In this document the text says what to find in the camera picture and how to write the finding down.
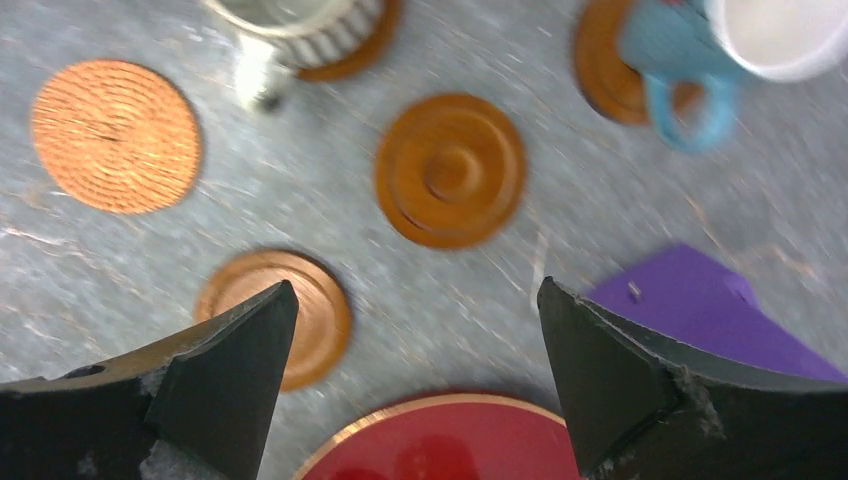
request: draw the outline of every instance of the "red tray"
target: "red tray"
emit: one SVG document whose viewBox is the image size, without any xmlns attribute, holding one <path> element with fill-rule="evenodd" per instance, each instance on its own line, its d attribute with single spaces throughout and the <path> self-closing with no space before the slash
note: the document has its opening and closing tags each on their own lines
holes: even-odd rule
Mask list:
<svg viewBox="0 0 848 480">
<path fill-rule="evenodd" d="M 298 480 L 579 480 L 565 421 L 521 400 L 450 394 L 374 412 L 337 433 Z"/>
</svg>

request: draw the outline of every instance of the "white mug handle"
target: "white mug handle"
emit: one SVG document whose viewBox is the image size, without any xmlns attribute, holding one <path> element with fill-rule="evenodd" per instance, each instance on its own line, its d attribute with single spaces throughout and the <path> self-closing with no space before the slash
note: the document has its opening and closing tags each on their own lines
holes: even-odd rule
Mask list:
<svg viewBox="0 0 848 480">
<path fill-rule="evenodd" d="M 240 58 L 235 90 L 239 102 L 250 110 L 270 110 L 282 103 L 297 69 L 283 65 L 282 51 L 256 37 L 239 34 Z"/>
</svg>

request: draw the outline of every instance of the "blue mug handle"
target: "blue mug handle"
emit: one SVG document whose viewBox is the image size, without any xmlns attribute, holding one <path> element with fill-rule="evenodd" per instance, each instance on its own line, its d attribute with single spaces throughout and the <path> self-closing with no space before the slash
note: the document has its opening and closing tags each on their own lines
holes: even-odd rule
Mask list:
<svg viewBox="0 0 848 480">
<path fill-rule="evenodd" d="M 736 124 L 736 92 L 734 80 L 707 75 L 698 79 L 706 91 L 700 118 L 691 135 L 684 135 L 674 112 L 674 86 L 678 83 L 662 75 L 642 75 L 648 114 L 660 138 L 668 145 L 687 153 L 709 150 L 730 136 Z"/>
</svg>

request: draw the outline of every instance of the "mug handle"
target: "mug handle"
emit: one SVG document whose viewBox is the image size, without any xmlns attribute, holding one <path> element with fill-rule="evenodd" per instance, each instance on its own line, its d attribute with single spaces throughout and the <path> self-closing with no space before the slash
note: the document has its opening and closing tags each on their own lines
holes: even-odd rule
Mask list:
<svg viewBox="0 0 848 480">
<path fill-rule="evenodd" d="M 273 109 L 285 99 L 297 69 L 283 65 L 282 50 L 264 40 L 240 34 L 239 44 L 234 80 L 239 102 L 249 110 Z"/>
<path fill-rule="evenodd" d="M 668 145 L 687 153 L 701 153 L 718 145 L 736 124 L 736 91 L 731 80 L 713 75 L 698 79 L 707 95 L 691 135 L 684 135 L 674 112 L 674 86 L 677 82 L 656 74 L 643 74 L 648 114 L 660 138 Z"/>
</svg>

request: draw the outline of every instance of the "marble tabletop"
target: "marble tabletop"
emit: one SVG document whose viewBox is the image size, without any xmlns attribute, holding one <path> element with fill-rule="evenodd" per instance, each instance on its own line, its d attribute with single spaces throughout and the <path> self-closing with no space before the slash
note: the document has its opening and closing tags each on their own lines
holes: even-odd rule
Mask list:
<svg viewBox="0 0 848 480">
<path fill-rule="evenodd" d="M 570 44 L 582 3 L 407 0 L 378 65 L 299 85 L 283 111 L 257 115 L 236 104 L 233 43 L 199 0 L 4 0 L 0 381 L 56 377 L 184 329 L 218 266 L 275 246 L 334 270 L 355 332 L 326 381 L 279 397 L 261 479 L 290 478 L 348 423 L 423 391 L 482 388 L 557 410 L 542 278 L 587 290 L 674 241 L 744 274 L 768 315 L 848 369 L 848 70 L 754 86 L 730 143 L 675 153 L 581 97 Z M 96 57 L 162 73 L 196 109 L 204 164 L 180 204 L 107 214 L 40 164 L 34 95 Z M 405 105 L 451 91 L 510 116 L 530 174 L 499 235 L 440 252 L 390 227 L 372 161 Z"/>
</svg>

